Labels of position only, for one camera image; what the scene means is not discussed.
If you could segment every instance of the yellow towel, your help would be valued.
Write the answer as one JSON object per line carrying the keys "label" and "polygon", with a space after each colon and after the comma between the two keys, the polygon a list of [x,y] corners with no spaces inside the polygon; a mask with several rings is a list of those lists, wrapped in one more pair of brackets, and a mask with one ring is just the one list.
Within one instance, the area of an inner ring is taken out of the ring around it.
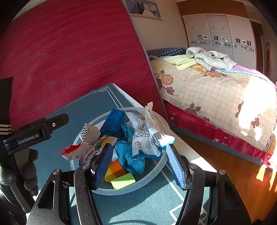
{"label": "yellow towel", "polygon": [[169,64],[176,65],[177,70],[183,70],[195,65],[197,62],[194,58],[189,58],[187,55],[176,55],[163,58]]}
{"label": "yellow towel", "polygon": [[204,66],[200,65],[199,63],[193,65],[192,67],[194,67],[197,70],[199,70],[200,73],[202,73],[202,74],[205,74],[207,72],[207,69]]}

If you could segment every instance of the wardrobe door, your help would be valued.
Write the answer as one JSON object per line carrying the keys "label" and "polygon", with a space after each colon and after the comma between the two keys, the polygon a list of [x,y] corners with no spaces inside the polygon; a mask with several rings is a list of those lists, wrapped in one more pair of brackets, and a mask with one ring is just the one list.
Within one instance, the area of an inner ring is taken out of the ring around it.
{"label": "wardrobe door", "polygon": [[234,61],[241,66],[256,69],[256,50],[249,19],[227,16],[233,39]]}
{"label": "wardrobe door", "polygon": [[183,16],[189,46],[211,51],[211,36],[205,15]]}
{"label": "wardrobe door", "polygon": [[234,60],[232,36],[226,16],[206,15],[212,39],[213,51],[227,54]]}

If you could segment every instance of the black strap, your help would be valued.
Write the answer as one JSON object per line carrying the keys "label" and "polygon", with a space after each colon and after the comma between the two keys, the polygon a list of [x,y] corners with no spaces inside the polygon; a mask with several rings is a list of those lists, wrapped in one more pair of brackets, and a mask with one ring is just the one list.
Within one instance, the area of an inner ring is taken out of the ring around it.
{"label": "black strap", "polygon": [[0,80],[0,137],[11,134],[11,123],[9,119],[9,106],[12,97],[13,77]]}

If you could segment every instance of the transparent plastic basin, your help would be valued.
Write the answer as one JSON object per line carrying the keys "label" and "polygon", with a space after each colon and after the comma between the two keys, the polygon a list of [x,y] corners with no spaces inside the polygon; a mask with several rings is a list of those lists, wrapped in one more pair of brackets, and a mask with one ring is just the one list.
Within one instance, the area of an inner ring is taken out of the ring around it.
{"label": "transparent plastic basin", "polygon": [[[121,108],[119,110],[123,110],[125,112],[133,112],[140,114],[144,116],[144,108],[136,108],[136,107],[128,107],[128,108]],[[103,123],[103,121],[108,117],[110,112],[104,113],[91,122],[89,124],[91,125],[97,125]],[[155,120],[157,121],[159,127],[166,132],[166,130],[170,129],[166,121],[157,113],[153,112],[153,116]],[[74,145],[81,142],[81,138],[79,137],[79,134],[77,135]],[[162,170],[164,165],[166,164],[166,153],[165,151],[162,152],[162,157],[159,160],[153,160],[151,158],[145,159],[145,169],[142,175],[134,175],[134,178],[136,180],[135,183],[126,186],[124,188],[121,188],[119,190],[115,190],[111,183],[104,181],[103,185],[101,185],[96,191],[93,190],[93,192],[102,194],[102,195],[122,195],[126,194],[132,191],[135,191],[142,186],[149,183],[152,179],[155,178],[155,176]],[[79,167],[79,161],[78,159],[70,161],[70,167],[72,170],[75,170]]]}

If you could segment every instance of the floral bedspread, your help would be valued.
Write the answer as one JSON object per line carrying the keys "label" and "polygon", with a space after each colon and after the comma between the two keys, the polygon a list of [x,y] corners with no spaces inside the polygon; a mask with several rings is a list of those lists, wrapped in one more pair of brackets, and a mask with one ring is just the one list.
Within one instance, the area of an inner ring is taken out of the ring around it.
{"label": "floral bedspread", "polygon": [[177,70],[162,59],[150,62],[164,100],[262,151],[268,150],[277,123],[272,84],[246,73],[206,71],[199,64]]}

